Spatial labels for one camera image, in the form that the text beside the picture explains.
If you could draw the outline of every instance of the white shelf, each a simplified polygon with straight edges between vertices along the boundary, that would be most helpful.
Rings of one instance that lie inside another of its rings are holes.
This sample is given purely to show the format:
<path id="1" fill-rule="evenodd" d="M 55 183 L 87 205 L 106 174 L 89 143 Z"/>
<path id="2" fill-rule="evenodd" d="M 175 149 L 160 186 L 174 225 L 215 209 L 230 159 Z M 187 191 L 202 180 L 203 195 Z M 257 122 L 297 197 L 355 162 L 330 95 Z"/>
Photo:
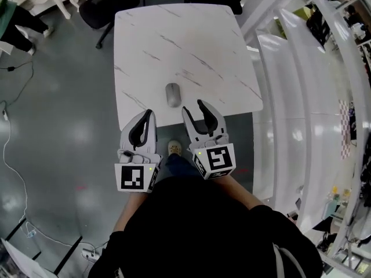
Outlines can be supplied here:
<path id="1" fill-rule="evenodd" d="M 322 221 L 340 164 L 341 128 L 335 81 L 325 50 L 305 21 L 277 10 L 299 75 L 306 132 L 303 196 L 297 226 L 304 233 Z"/>
<path id="2" fill-rule="evenodd" d="M 348 225 L 350 224 L 354 208 L 358 201 L 358 195 L 361 188 L 360 175 L 362 169 L 363 150 L 370 132 L 371 90 L 361 55 L 359 54 L 358 48 L 354 42 L 351 30 L 346 25 L 341 14 L 336 12 L 326 0 L 313 0 L 313 2 L 316 3 L 329 25 L 343 57 L 344 65 L 350 79 L 357 123 L 357 150 L 355 154 L 356 163 L 354 178 L 352 181 L 352 193 L 343 223 L 329 253 L 329 256 L 332 257 L 344 244 L 345 234 L 348 230 Z"/>
<path id="3" fill-rule="evenodd" d="M 257 32 L 267 79 L 274 133 L 274 196 L 271 206 L 287 214 L 296 210 L 305 175 L 303 98 L 287 40 Z"/>
<path id="4" fill-rule="evenodd" d="M 273 197 L 274 135 L 271 104 L 268 96 L 263 63 L 258 50 L 249 51 L 264 107 L 253 112 L 254 130 L 254 184 L 253 194 L 260 200 Z"/>
<path id="5" fill-rule="evenodd" d="M 334 259 L 329 258 L 326 254 L 324 254 L 321 251 L 318 251 L 319 255 L 321 256 L 322 260 L 326 262 L 328 265 L 340 270 L 342 273 L 346 274 L 348 277 L 351 278 L 362 278 L 362 275 L 357 274 L 349 267 L 345 266 L 344 264 L 341 264 Z"/>

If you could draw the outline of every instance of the power cord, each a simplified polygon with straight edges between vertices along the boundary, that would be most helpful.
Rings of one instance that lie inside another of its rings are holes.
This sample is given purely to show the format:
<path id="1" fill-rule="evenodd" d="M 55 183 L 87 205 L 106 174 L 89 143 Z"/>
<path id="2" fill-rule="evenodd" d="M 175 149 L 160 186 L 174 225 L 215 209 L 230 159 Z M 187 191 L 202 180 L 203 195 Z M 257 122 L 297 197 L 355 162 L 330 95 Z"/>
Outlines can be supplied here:
<path id="1" fill-rule="evenodd" d="M 6 100 L 0 101 L 0 104 L 5 103 L 5 107 L 4 107 L 3 112 L 2 112 L 4 116 L 6 114 L 6 110 L 10 106 L 12 106 L 15 102 L 18 101 L 18 99 L 21 96 L 22 92 L 24 91 L 24 89 L 26 88 L 26 86 L 28 85 L 28 83 L 30 82 L 30 80 L 34 77 L 34 62 L 33 61 L 29 61 L 29 62 L 23 63 L 22 65 L 19 65 L 17 67 L 12 67 L 11 66 L 11 67 L 7 67 L 7 68 L 0 68 L 2 70 L 7 70 L 8 72 L 10 72 L 10 71 L 14 71 L 15 69 L 18 69 L 18 68 L 22 67 L 23 65 L 26 65 L 26 64 L 29 64 L 29 63 L 31 63 L 31 76 L 25 82 L 25 84 L 23 85 L 22 89 L 19 91 L 19 94 L 17 95 L 17 97 L 13 101 L 11 101 L 9 103 Z"/>
<path id="2" fill-rule="evenodd" d="M 4 144 L 3 151 L 2 151 L 2 154 L 3 154 L 3 161 L 4 161 L 5 166 L 7 166 L 9 169 L 11 169 L 11 171 L 15 172 L 15 173 L 19 176 L 19 178 L 21 178 L 21 180 L 22 180 L 22 182 L 23 182 L 23 186 L 24 186 L 24 193 L 25 193 L 25 196 L 26 196 L 26 198 L 25 198 L 25 208 L 24 208 L 24 210 L 23 210 L 23 215 L 22 215 L 22 217 L 19 219 L 19 222 L 21 222 L 21 220 L 26 216 L 28 195 L 27 195 L 27 188 L 26 188 L 26 182 L 25 182 L 25 180 L 23 179 L 23 177 L 21 176 L 21 174 L 20 174 L 17 170 L 15 170 L 14 168 L 12 168 L 12 167 L 11 167 L 11 166 L 6 162 L 6 160 L 5 160 L 5 149 L 6 149 L 7 144 L 8 144 L 9 141 L 10 141 L 10 138 L 12 137 L 12 125 L 11 125 L 11 123 L 10 123 L 10 120 L 9 120 L 9 117 L 8 117 L 8 114 L 7 114 L 7 109 L 8 109 L 12 104 L 14 104 L 14 103 L 19 99 L 19 97 L 21 96 L 22 92 L 24 91 L 24 89 L 25 89 L 26 86 L 28 85 L 29 81 L 32 79 L 32 77 L 34 77 L 34 62 L 33 62 L 33 61 L 29 61 L 29 62 L 23 63 L 23 64 L 21 64 L 21 65 L 19 65 L 19 66 L 16 66 L 16 67 L 12 67 L 12 66 L 11 66 L 11 67 L 7 67 L 7 68 L 1 68 L 1 67 L 0 67 L 0 69 L 2 69 L 2 70 L 7 70 L 8 72 L 11 72 L 11 71 L 14 71 L 15 69 L 18 69 L 18 68 L 20 68 L 20 67 L 26 65 L 26 64 L 29 64 L 29 63 L 31 63 L 31 70 L 32 70 L 31 76 L 30 76 L 29 79 L 26 81 L 26 83 L 24 84 L 24 86 L 23 86 L 22 89 L 20 90 L 20 92 L 19 92 L 19 94 L 17 95 L 17 97 L 16 97 L 13 101 L 11 101 L 10 103 L 8 103 L 6 100 L 2 100 L 2 101 L 0 101 L 0 104 L 5 103 L 5 107 L 4 107 L 3 111 L 2 111 L 2 113 L 3 113 L 4 119 L 5 119 L 6 121 L 8 121 L 8 123 L 9 123 L 9 137 L 8 137 L 8 140 L 7 140 L 7 141 L 5 142 L 5 144 Z M 56 242 L 56 243 L 58 243 L 58 244 L 61 244 L 61 245 L 64 245 L 64 246 L 68 246 L 68 247 L 72 247 L 72 245 L 70 245 L 70 244 L 63 243 L 63 242 L 61 242 L 61 241 L 58 241 L 58 240 L 56 240 L 56 239 L 53 239 L 53 238 L 47 236 L 47 235 L 44 234 L 42 231 L 40 231 L 40 229 L 38 229 L 35 225 L 33 225 L 30 221 L 27 221 L 27 222 L 26 222 L 26 230 L 27 230 L 27 234 L 25 233 L 25 235 L 26 235 L 27 237 L 30 237 L 30 231 L 28 230 L 28 226 L 27 226 L 28 224 L 30 224 L 34 229 L 36 229 L 36 230 L 37 230 L 37 231 L 38 231 L 42 236 L 44 236 L 45 238 L 47 238 L 47 239 L 49 239 L 49 240 L 51 240 L 51 241 L 54 241 L 54 242 Z M 105 242 L 104 244 L 102 244 L 101 246 L 98 246 L 98 247 L 95 247 L 93 244 L 88 243 L 88 242 L 81 242 L 80 244 L 85 244 L 85 245 L 91 246 L 91 248 L 93 249 L 93 252 L 94 252 L 94 254 L 95 254 L 95 249 L 104 246 L 107 242 Z"/>

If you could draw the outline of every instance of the white marble table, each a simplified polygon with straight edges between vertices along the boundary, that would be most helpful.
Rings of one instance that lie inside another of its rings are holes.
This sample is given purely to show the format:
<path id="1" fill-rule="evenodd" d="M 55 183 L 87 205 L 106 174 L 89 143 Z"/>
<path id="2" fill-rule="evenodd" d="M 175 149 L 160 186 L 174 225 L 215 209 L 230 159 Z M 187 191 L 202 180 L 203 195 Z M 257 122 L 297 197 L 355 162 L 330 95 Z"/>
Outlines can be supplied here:
<path id="1" fill-rule="evenodd" d="M 263 109 L 252 60 L 228 6 L 171 4 L 118 12 L 114 68 L 120 129 L 147 108 L 157 126 L 183 123 L 182 106 L 203 119 L 197 99 L 224 116 Z M 181 90 L 177 108 L 166 102 L 171 82 Z"/>

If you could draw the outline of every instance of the shoe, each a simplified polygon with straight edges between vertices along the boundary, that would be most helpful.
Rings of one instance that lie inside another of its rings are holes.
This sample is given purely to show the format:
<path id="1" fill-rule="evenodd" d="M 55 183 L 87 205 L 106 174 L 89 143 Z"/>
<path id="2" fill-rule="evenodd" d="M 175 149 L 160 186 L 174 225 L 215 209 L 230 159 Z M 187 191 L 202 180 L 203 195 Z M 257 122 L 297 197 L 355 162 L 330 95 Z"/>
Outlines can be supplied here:
<path id="1" fill-rule="evenodd" d="M 178 141 L 172 140 L 168 144 L 168 152 L 169 156 L 173 153 L 176 153 L 177 155 L 181 156 L 181 145 Z"/>
<path id="2" fill-rule="evenodd" d="M 36 52 L 36 46 L 32 44 L 31 49 L 27 53 L 33 56 L 35 52 Z"/>
<path id="3" fill-rule="evenodd" d="M 48 37 L 51 35 L 51 33 L 54 32 L 54 28 L 53 27 L 49 27 L 46 31 L 44 31 L 44 38 Z"/>
<path id="4" fill-rule="evenodd" d="M 337 234 L 328 234 L 325 233 L 323 236 L 323 240 L 317 245 L 317 249 L 321 250 L 322 252 L 326 253 L 332 243 L 334 243 Z"/>

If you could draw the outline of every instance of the jeans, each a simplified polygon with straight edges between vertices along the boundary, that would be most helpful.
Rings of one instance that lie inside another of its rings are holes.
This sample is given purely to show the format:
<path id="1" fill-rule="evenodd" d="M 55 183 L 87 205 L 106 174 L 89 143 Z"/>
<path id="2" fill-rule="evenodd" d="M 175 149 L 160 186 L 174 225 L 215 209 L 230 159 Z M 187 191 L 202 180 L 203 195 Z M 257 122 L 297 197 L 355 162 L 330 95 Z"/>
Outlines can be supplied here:
<path id="1" fill-rule="evenodd" d="M 7 42 L 25 52 L 32 48 L 32 42 L 23 36 L 23 34 L 16 28 L 16 25 L 30 28 L 39 33 L 43 33 L 48 29 L 48 26 L 38 17 L 33 16 L 27 10 L 17 6 L 1 41 Z"/>
<path id="2" fill-rule="evenodd" d="M 168 167 L 172 176 L 175 177 L 201 176 L 196 167 L 192 166 L 189 161 L 175 153 L 168 157 L 165 166 Z"/>

